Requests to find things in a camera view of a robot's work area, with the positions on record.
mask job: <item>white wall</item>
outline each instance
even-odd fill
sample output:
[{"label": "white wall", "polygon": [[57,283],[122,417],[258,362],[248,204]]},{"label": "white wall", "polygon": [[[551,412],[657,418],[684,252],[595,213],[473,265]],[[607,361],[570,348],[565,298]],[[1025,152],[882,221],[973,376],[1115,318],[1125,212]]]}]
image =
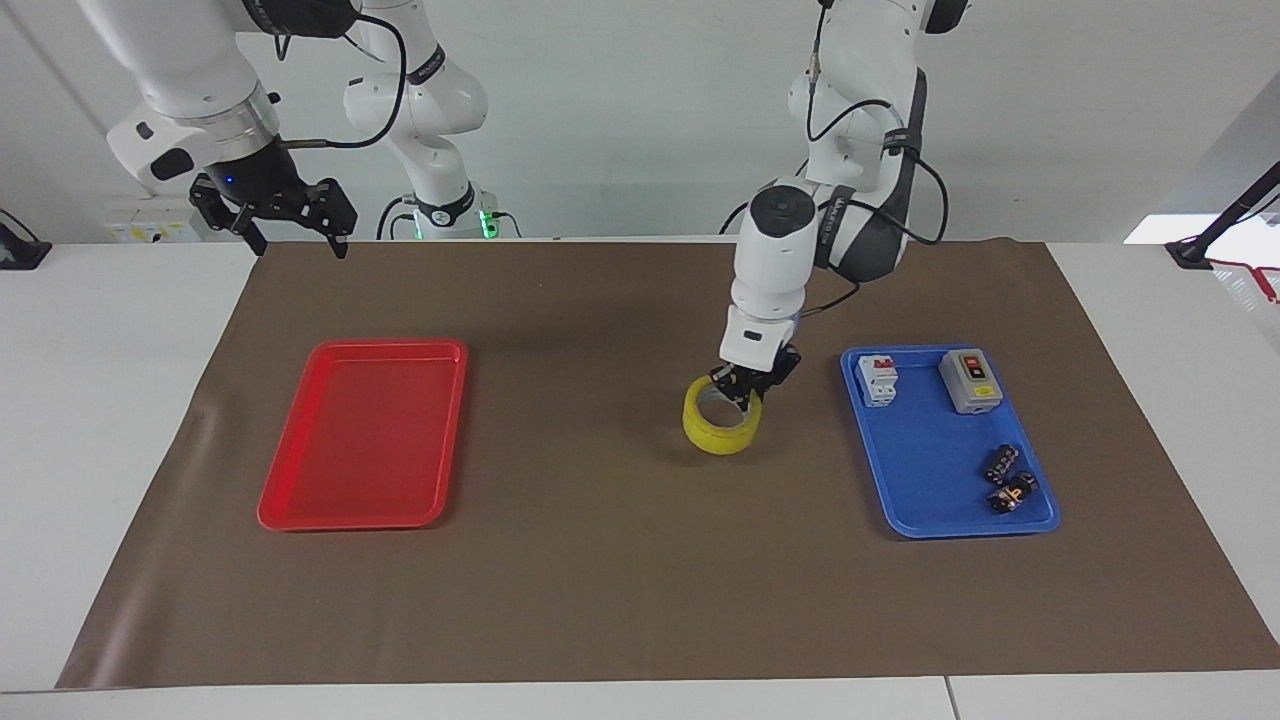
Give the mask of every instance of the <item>white wall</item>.
[{"label": "white wall", "polygon": [[[472,176],[526,233],[714,232],[804,158],[786,90],[808,59],[814,3],[429,8],[451,55],[492,99],[489,123],[460,140]],[[20,188],[3,181],[0,200],[56,238],[87,238],[93,209],[137,193],[97,137],[136,91],[69,1],[0,0],[0,28],[5,40],[24,29],[36,45],[0,50],[0,147],[6,167],[28,169]],[[297,41],[285,64],[266,37],[241,45],[285,96],[287,135],[355,137],[342,90],[378,65],[342,42]],[[38,67],[42,54],[44,73],[64,77],[69,92],[8,69],[10,55]],[[932,88],[925,155],[952,187],[955,237],[1119,242],[1272,77],[1280,44],[1271,0],[979,0],[954,33],[924,38],[919,59]],[[55,122],[78,127],[54,132]],[[298,158],[306,176],[342,179],[364,236],[406,187],[383,149]],[[927,183],[919,197],[913,223],[931,227]]]},{"label": "white wall", "polygon": [[1217,215],[1276,161],[1280,161],[1280,73],[1208,149],[1165,200],[1161,213]]}]

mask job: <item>red tray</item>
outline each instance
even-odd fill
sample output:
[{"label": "red tray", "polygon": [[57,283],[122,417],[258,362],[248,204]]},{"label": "red tray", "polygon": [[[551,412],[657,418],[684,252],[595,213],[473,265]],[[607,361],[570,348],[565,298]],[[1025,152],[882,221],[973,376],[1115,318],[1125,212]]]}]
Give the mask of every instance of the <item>red tray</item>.
[{"label": "red tray", "polygon": [[271,530],[421,528],[449,491],[467,348],[326,342],[307,359],[257,519]]}]

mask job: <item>gray switch box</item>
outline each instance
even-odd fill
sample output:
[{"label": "gray switch box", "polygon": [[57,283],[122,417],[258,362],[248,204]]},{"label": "gray switch box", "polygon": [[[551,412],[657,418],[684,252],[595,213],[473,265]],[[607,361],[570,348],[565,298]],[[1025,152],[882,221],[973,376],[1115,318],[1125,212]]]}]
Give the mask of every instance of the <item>gray switch box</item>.
[{"label": "gray switch box", "polygon": [[951,404],[961,415],[991,413],[1005,400],[987,356],[978,348],[947,352],[938,364],[938,372],[951,395]]}]

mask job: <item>brown mat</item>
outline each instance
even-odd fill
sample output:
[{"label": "brown mat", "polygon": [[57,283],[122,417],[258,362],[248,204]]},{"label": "brown mat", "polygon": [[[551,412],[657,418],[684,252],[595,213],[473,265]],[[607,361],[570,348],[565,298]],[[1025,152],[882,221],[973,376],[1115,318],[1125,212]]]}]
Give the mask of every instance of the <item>brown mat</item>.
[{"label": "brown mat", "polygon": [[[806,322],[732,459],[685,441],[732,249],[279,245],[257,264],[59,687],[1221,670],[1280,648],[1041,245],[911,247]],[[815,278],[810,296],[842,291]],[[317,343],[452,336],[452,507],[276,534],[255,509]],[[1061,502],[1047,536],[886,524],[837,368],[984,347]]]}]

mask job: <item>power outlet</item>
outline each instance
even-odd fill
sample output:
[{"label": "power outlet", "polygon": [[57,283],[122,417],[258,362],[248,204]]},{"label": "power outlet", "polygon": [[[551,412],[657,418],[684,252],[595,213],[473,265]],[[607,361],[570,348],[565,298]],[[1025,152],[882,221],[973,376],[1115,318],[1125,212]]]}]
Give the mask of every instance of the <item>power outlet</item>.
[{"label": "power outlet", "polygon": [[206,242],[221,240],[186,197],[134,200],[108,210],[106,229],[116,242]]}]

